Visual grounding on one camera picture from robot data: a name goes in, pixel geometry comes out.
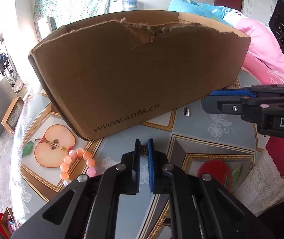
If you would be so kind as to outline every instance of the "half apple print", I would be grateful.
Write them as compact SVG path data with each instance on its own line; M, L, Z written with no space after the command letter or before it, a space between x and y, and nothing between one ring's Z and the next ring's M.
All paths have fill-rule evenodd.
M34 157L36 161L43 167L55 168L63 163L65 156L75 145L75 137L63 125L50 126L42 138L35 139L34 142L29 141L23 148L22 157L32 152L34 143L37 143L34 149Z

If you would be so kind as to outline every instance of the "small box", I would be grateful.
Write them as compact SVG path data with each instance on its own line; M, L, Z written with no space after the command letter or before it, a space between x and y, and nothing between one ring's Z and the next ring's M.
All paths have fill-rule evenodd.
M5 212L3 213L3 216L1 218L0 224L3 228L3 230L5 231L5 233L7 234L7 236L10 238L12 235L12 229L10 227L10 225L8 224L9 221L7 219L7 217L10 217L11 220L13 220L13 222L15 223L14 217L13 217L13 212L12 209L7 207L7 209L5 210Z
M69 127L92 140L232 84L250 41L213 19L136 10L61 26L29 61Z

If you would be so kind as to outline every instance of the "curtain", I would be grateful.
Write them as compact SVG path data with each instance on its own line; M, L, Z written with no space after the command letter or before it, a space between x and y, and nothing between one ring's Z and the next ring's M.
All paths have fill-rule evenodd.
M36 0L34 5L34 25L41 40L37 21L49 16L52 29L88 17L105 14L109 3L116 0Z

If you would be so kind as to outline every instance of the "bedding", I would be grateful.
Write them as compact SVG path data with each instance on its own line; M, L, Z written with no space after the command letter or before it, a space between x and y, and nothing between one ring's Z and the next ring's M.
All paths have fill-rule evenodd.
M265 24L225 6L196 3L192 0L172 0L168 10L214 19L251 36L243 67L262 84L284 84L284 54Z
M231 26L221 17L223 13L214 14L210 11L209 8L210 7L208 7L205 4L198 4L192 0L172 0L168 7L168 10L175 12L186 12L186 13L196 14Z

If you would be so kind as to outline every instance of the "pink bead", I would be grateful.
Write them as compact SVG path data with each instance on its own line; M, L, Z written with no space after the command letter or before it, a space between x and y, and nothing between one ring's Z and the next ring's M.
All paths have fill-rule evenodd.
M95 166L95 161L91 158L91 159L88 159L86 160L86 165L87 167L94 167Z
M77 152L77 154L78 154L78 157L82 157L83 154L84 154L84 149L83 149L83 148L78 148L78 149L76 150L76 152Z
M96 170L94 167L90 167L88 169L86 169L86 174L91 178L94 177L96 174Z
M67 171L69 171L69 166L65 163L62 163L60 165L60 169L61 169L62 172L67 172Z
M75 150L71 150L69 152L69 156L71 157L72 160L76 159L78 157L78 154L76 153Z
M68 175L68 173L67 172L61 172L60 173L60 178L61 178L61 180L66 180L66 179L68 179L69 178L69 175Z
M70 163L72 163L72 158L71 158L70 156L65 156L65 157L63 158L63 162L64 162L65 164L70 164Z
M92 154L90 152L84 152L83 159L86 161L92 158Z

